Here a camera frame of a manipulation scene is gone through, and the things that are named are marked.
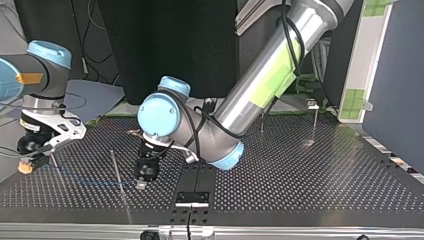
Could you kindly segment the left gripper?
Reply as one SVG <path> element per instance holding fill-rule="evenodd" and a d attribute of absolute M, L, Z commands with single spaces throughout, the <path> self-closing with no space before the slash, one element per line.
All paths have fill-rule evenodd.
<path fill-rule="evenodd" d="M 160 147 L 150 147 L 146 142 L 142 141 L 137 151 L 137 159 L 135 162 L 135 174 L 138 180 L 136 188 L 144 190 L 147 186 L 146 182 L 152 182 L 157 179 L 159 175 L 159 161 L 161 156 Z"/>

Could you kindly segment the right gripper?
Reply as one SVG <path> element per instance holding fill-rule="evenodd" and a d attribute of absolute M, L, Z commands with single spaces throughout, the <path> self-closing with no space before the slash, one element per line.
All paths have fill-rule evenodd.
<path fill-rule="evenodd" d="M 17 145 L 17 151 L 22 155 L 18 164 L 20 173 L 31 174 L 34 172 L 34 164 L 46 164 L 48 162 L 45 152 L 48 150 L 51 138 L 52 133 L 49 131 L 25 131 L 25 135 L 18 140 Z"/>

